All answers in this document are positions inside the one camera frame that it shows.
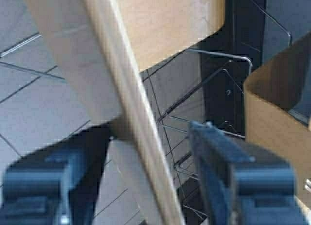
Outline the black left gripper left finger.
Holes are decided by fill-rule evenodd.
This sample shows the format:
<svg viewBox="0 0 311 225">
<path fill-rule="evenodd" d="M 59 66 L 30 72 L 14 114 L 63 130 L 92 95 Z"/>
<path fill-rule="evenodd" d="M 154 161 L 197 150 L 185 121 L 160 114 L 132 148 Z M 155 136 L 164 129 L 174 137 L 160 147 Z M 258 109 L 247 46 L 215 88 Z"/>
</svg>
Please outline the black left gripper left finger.
<svg viewBox="0 0 311 225">
<path fill-rule="evenodd" d="M 90 225 L 113 133 L 107 124 L 38 149 L 3 176 L 3 225 Z"/>
</svg>

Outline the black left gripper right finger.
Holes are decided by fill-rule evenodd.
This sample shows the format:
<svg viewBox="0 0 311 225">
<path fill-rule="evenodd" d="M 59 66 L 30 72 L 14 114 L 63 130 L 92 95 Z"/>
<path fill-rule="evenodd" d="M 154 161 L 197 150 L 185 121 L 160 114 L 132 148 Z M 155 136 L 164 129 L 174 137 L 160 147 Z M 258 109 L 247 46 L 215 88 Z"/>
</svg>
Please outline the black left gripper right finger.
<svg viewBox="0 0 311 225">
<path fill-rule="evenodd" d="M 294 167 L 272 151 L 189 124 L 200 193 L 211 225 L 306 225 Z"/>
</svg>

